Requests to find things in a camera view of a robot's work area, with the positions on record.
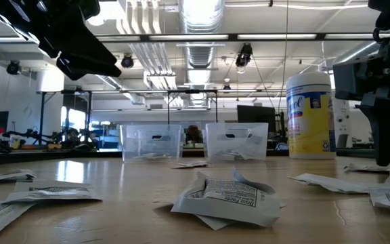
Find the black equipment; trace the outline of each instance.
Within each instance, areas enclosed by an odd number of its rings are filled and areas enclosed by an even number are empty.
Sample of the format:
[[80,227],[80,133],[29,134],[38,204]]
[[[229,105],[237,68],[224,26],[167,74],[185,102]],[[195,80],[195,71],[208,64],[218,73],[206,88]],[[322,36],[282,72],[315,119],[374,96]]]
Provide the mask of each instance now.
[[238,53],[236,66],[239,68],[245,67],[251,61],[252,47],[250,43],[243,44],[242,49]]
[[10,61],[10,64],[7,66],[7,73],[9,75],[20,75],[21,71],[19,60]]
[[131,54],[125,54],[123,60],[121,60],[121,66],[123,68],[132,68],[134,65],[133,58]]
[[85,26],[99,12],[98,0],[0,0],[0,21],[58,58],[57,67],[72,80],[121,74],[116,58]]
[[378,54],[356,58],[333,66],[335,97],[362,101],[358,107],[369,119],[378,165],[390,163],[390,1],[369,0],[368,7],[381,12],[373,32],[380,44]]
[[237,120],[239,123],[269,123],[269,132],[276,131],[274,108],[237,105]]

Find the computer monitor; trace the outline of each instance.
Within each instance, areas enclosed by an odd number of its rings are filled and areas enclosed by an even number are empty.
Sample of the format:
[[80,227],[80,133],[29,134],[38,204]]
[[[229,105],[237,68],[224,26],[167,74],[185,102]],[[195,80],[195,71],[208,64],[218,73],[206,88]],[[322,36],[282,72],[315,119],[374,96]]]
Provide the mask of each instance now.
[[274,108],[237,105],[237,118],[239,123],[269,123],[269,132],[276,131]]

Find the plastic container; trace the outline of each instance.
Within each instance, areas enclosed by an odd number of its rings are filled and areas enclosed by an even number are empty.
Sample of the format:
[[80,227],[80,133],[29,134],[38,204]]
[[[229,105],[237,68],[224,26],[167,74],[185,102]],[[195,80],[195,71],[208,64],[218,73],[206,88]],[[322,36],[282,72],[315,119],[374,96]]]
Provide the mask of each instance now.
[[209,160],[265,159],[268,123],[209,123],[206,125]]
[[305,73],[287,81],[288,146],[292,159],[336,157],[329,75]]
[[179,160],[180,125],[121,125],[123,161]]

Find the ceiling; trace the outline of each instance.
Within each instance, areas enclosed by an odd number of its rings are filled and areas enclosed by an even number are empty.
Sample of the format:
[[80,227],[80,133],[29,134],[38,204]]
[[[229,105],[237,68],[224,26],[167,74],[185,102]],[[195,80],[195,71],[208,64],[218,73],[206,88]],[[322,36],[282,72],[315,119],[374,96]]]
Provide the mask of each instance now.
[[[267,1],[236,1],[225,0],[227,4],[235,3],[267,3]],[[341,6],[348,1],[342,0],[294,0],[290,5],[306,6]],[[275,4],[287,4],[286,1],[274,1]],[[351,1],[350,5],[365,5],[367,1]],[[176,6],[177,0],[162,0],[160,5]],[[343,9],[343,10],[306,10],[287,9],[285,7],[225,7],[222,33],[354,33],[372,32],[378,12],[365,8]],[[160,11],[160,24],[162,31],[166,34],[180,33],[179,13],[168,12],[163,8]],[[118,35],[115,20],[107,20],[101,26],[87,27],[96,35]],[[0,36],[14,36],[13,31],[0,23]],[[233,60],[236,52],[240,50],[243,42],[225,42],[225,47],[218,47],[215,59],[215,68],[212,72],[210,83],[212,87],[220,87],[224,78],[230,78],[233,88],[252,89],[262,88],[261,79],[265,81],[266,87],[281,88],[283,82],[289,77],[299,74],[309,64],[319,64],[322,57],[334,60],[336,57],[350,52],[362,45],[361,41],[325,41],[324,53],[323,43],[320,41],[305,42],[254,42],[252,43],[256,63],[252,60],[243,74],[237,74]],[[122,56],[124,53],[131,53],[126,43],[105,44],[115,55]],[[183,48],[176,47],[176,43],[166,43],[166,50],[173,71],[177,75],[177,85],[188,82],[184,62]],[[0,45],[1,57],[8,54],[39,53],[34,44]],[[135,58],[135,66],[132,69],[124,69],[119,77],[121,82],[131,89],[145,89],[142,82],[144,70]],[[37,67],[43,66],[43,61],[37,62]],[[79,81],[69,81],[67,85],[82,85],[84,89],[110,89],[97,77],[87,75]]]

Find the workbench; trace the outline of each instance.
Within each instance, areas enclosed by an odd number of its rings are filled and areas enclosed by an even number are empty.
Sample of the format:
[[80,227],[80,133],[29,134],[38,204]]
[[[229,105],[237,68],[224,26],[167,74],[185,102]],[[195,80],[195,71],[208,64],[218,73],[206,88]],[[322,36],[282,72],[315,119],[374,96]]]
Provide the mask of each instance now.
[[[104,198],[35,205],[0,232],[0,243],[390,243],[390,210],[373,208],[368,195],[344,195],[304,186],[288,176],[319,174],[354,182],[384,182],[387,174],[344,173],[344,166],[374,159],[329,161],[268,157],[171,169],[173,162],[59,159],[0,165],[1,172],[30,169],[39,179],[89,183]],[[171,203],[196,172],[232,179],[233,165],[247,179],[272,186],[286,203],[271,228],[250,224],[211,230],[197,217],[170,213]],[[4,200],[14,183],[0,183]]]

